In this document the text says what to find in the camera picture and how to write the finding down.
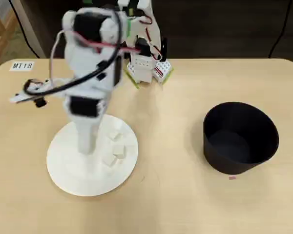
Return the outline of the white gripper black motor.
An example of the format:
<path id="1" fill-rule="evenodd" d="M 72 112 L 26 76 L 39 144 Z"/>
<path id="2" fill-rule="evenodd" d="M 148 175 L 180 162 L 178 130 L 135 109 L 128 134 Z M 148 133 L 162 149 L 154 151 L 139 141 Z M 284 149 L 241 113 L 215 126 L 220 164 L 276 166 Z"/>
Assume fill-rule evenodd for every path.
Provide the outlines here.
<path id="1" fill-rule="evenodd" d="M 101 118 L 107 109 L 107 99 L 67 96 L 63 101 L 63 108 L 68 117 L 74 120 L 79 152 L 84 155 L 92 154 Z"/>

